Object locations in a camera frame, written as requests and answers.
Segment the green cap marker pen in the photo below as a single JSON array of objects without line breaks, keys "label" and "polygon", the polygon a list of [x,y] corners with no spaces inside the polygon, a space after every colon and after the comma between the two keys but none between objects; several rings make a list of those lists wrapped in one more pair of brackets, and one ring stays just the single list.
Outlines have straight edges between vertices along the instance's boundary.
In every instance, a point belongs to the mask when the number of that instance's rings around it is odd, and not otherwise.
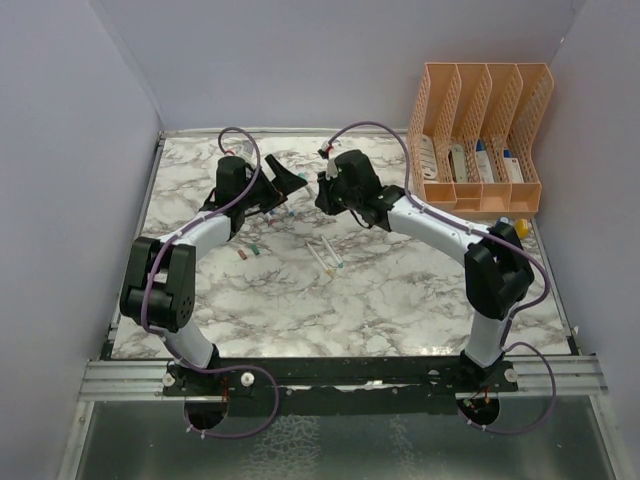
[{"label": "green cap marker pen", "polygon": [[331,242],[325,236],[321,236],[321,241],[324,247],[327,249],[328,253],[330,254],[332,260],[336,264],[336,267],[339,269],[342,269],[344,267],[344,262],[342,258],[338,255],[336,250],[333,248]]}]

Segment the brown cap marker pen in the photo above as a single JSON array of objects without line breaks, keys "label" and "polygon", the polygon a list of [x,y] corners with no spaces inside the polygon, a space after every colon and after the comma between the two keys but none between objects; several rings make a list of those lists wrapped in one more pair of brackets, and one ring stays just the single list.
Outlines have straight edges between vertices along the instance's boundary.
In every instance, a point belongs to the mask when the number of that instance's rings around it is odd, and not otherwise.
[{"label": "brown cap marker pen", "polygon": [[322,270],[330,277],[333,276],[333,271],[332,269],[329,267],[329,265],[322,259],[322,257],[320,256],[320,254],[317,252],[317,250],[314,248],[313,245],[311,245],[309,242],[306,243],[306,246],[309,250],[309,252],[311,253],[311,255],[313,256],[313,258],[315,259],[315,261],[319,264],[319,266],[322,268]]}]

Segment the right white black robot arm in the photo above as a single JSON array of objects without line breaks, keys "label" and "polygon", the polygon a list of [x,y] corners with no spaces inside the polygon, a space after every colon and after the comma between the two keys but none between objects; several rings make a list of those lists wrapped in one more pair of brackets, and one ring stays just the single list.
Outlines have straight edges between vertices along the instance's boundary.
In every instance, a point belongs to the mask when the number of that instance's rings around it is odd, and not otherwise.
[{"label": "right white black robot arm", "polygon": [[350,150],[317,174],[315,205],[336,216],[350,211],[367,228],[419,240],[458,262],[473,308],[470,337],[459,367],[461,383],[481,391],[496,376],[494,364],[510,325],[508,319],[534,280],[530,260],[514,228],[504,222],[486,227],[432,207],[398,185],[384,185],[367,155]]}]

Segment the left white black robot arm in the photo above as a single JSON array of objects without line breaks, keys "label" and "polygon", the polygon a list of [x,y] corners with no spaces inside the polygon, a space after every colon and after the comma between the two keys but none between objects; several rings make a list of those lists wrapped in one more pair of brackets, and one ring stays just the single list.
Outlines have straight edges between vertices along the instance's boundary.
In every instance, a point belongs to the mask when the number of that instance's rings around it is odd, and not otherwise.
[{"label": "left white black robot arm", "polygon": [[232,240],[246,218],[270,213],[308,186],[273,155],[266,164],[272,178],[245,158],[221,158],[215,185],[195,216],[159,238],[136,238],[130,249],[120,313],[159,337],[176,362],[188,368],[186,382],[202,395],[218,388],[221,371],[217,347],[192,320],[197,263]]}]

